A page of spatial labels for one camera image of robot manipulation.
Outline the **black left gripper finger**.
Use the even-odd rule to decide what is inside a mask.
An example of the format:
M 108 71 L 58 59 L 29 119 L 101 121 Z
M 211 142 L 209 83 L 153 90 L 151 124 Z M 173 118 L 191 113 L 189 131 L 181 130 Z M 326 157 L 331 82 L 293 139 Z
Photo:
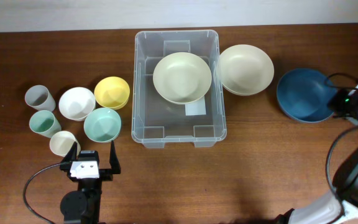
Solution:
M 70 150 L 68 151 L 68 153 L 66 154 L 66 156 L 62 159 L 62 162 L 72 162 L 76 159 L 77 157 L 77 147 L 78 147 L 78 144 L 77 142 L 75 141 Z
M 111 141 L 109 163 L 111 165 L 112 174 L 121 174 L 121 165 L 119 163 L 119 159 L 117 158 L 114 141 Z

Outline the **smaller beige plate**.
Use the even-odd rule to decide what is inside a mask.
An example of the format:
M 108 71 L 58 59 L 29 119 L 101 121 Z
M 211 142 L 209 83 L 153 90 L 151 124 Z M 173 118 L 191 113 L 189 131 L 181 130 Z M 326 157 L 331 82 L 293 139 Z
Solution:
M 264 91 L 274 78 L 271 58 L 253 45 L 233 45 L 219 57 L 219 76 L 223 87 L 240 96 L 250 96 Z

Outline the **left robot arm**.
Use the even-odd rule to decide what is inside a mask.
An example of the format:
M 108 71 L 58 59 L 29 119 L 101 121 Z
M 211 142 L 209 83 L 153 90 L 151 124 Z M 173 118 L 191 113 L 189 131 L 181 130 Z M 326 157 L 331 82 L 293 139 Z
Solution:
M 109 169 L 99 168 L 97 151 L 79 151 L 74 142 L 59 165 L 78 188 L 67 193 L 61 200 L 60 211 L 64 223 L 98 223 L 101 205 L 102 183 L 112 181 L 114 174 L 121 173 L 121 166 L 112 142 Z

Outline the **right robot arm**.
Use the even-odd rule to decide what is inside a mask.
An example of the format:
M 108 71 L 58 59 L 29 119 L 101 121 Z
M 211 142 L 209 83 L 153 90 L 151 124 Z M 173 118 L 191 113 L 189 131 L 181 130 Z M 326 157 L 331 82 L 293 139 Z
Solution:
M 329 192 L 304 208 L 290 209 L 275 223 L 344 223 L 358 219 L 358 148 L 339 166 L 329 168 L 338 142 L 358 131 L 358 78 L 355 86 L 336 86 L 317 70 L 297 68 L 284 74 L 277 85 L 277 101 L 290 118 L 318 123 L 332 116 L 349 119 L 353 127 L 343 131 L 331 144 L 325 162 Z

